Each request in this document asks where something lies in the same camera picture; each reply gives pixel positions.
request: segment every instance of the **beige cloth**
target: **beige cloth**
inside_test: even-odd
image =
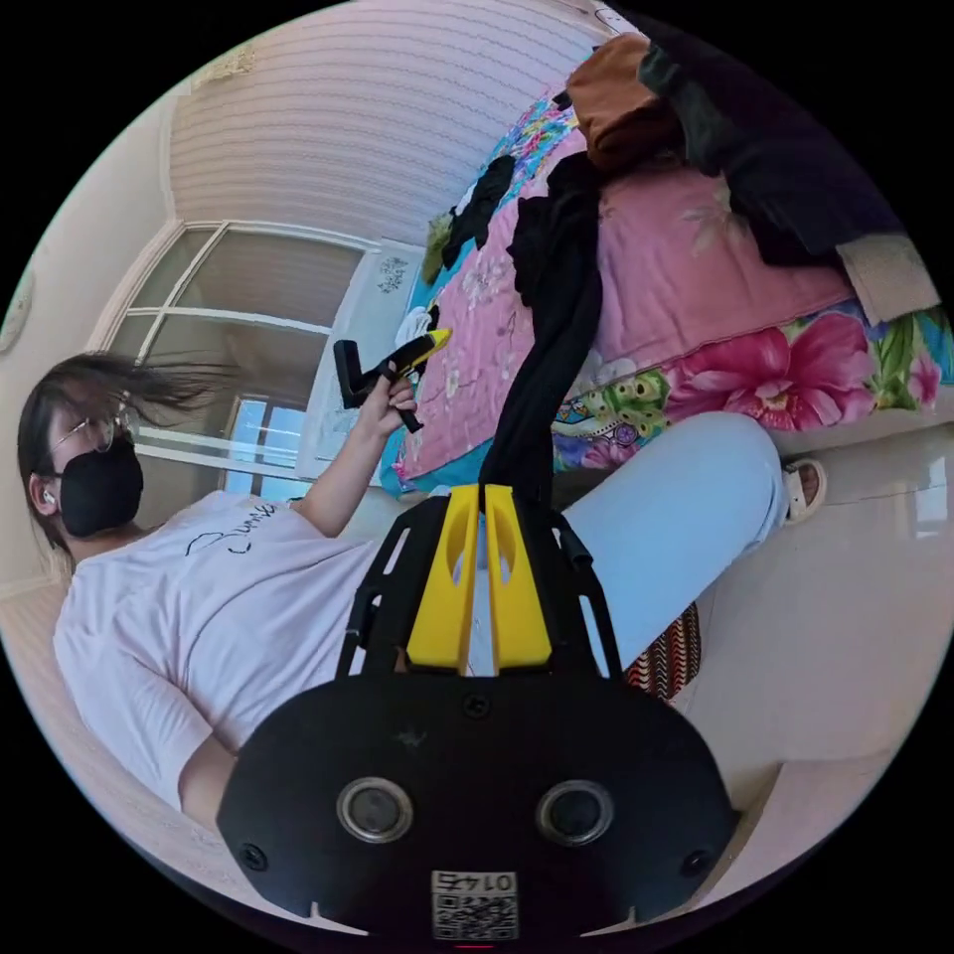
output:
[[[941,303],[908,236],[864,236],[839,245],[838,252],[872,325]]]

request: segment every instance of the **black face mask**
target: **black face mask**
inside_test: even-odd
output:
[[[128,437],[117,435],[108,450],[74,457],[61,476],[60,511],[71,537],[95,537],[136,519],[142,466]]]

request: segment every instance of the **sticker label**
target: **sticker label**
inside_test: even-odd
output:
[[[514,872],[432,872],[434,938],[513,941],[518,937]]]

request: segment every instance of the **bed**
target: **bed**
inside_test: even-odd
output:
[[[533,344],[507,246],[520,200],[586,148],[548,89],[488,157],[514,158],[486,240],[470,239],[410,306],[437,306],[454,335],[417,383],[424,428],[388,444],[382,485],[400,497],[474,482],[510,381]],[[834,268],[770,268],[719,179],[665,155],[607,188],[594,348],[553,424],[557,474],[608,472],[666,427],[707,410],[746,413],[783,454],[954,420],[954,339],[943,308],[872,325]]]

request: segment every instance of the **black cloth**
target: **black cloth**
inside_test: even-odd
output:
[[[504,484],[521,499],[553,499],[551,427],[592,347],[603,304],[596,263],[602,181],[585,153],[567,156],[549,193],[519,200],[515,288],[533,313],[534,345],[517,371],[484,458],[480,484]]]
[[[445,268],[453,267],[460,249],[469,239],[474,239],[477,247],[483,248],[491,217],[510,188],[516,164],[513,156],[499,156],[477,180],[467,208],[454,217],[450,237],[440,254]]]
[[[679,115],[690,165],[723,175],[740,211],[794,237],[812,259],[903,231],[865,170],[792,99],[703,41],[660,25],[646,32],[654,43],[640,81]]]
[[[569,93],[565,89],[554,96],[553,102],[554,106],[556,106],[560,112],[569,109],[573,105],[572,100],[569,98]]]
[[[742,207],[735,196],[729,197],[729,206],[736,215],[742,216],[748,223],[748,230],[758,246],[758,254],[766,265],[788,268],[824,267],[843,271],[842,257],[835,249],[820,255],[811,254],[808,249],[790,232],[783,232],[757,212]]]

